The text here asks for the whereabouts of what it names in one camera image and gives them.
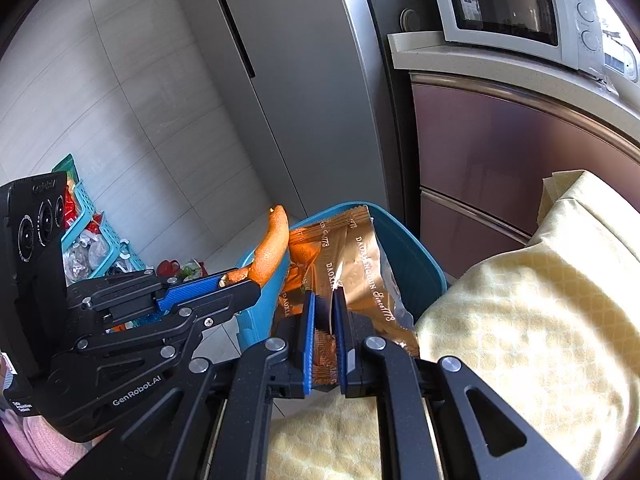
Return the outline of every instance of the refrigerator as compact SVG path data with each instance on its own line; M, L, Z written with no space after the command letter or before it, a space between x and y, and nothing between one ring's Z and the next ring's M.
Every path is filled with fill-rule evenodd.
M418 234L411 84L386 35L441 30L435 0L180 1L272 200L297 218L373 202Z

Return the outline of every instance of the countertop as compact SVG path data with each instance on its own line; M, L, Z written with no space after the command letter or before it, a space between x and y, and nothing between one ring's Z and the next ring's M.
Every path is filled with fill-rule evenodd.
M446 43L442 32L404 32L388 38L397 69L466 75L538 92L584 110L640 144L640 114L590 76L501 50Z

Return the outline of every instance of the microwave control panel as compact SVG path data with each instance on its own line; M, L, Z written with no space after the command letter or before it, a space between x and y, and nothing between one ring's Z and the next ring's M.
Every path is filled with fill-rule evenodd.
M578 69L604 79L602 29L595 0L574 0L574 18L578 34Z

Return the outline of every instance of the drawer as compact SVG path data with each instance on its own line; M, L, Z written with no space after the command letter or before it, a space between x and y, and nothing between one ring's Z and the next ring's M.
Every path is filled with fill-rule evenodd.
M454 278L490 256L524 247L522 241L434 202L424 192L421 200L420 241Z
M640 210L640 166L595 134L505 99L425 84L413 90L422 186L529 234L537 229L542 179L554 171L591 171Z

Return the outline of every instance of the yellow cloth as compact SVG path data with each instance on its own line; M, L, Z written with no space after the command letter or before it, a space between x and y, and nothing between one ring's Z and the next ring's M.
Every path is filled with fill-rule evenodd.
M431 306L420 354L459 356L597 480L640 422L640 214L585 171L543 188L527 247L473 266ZM268 478L380 478L375 410L334 390L277 421Z

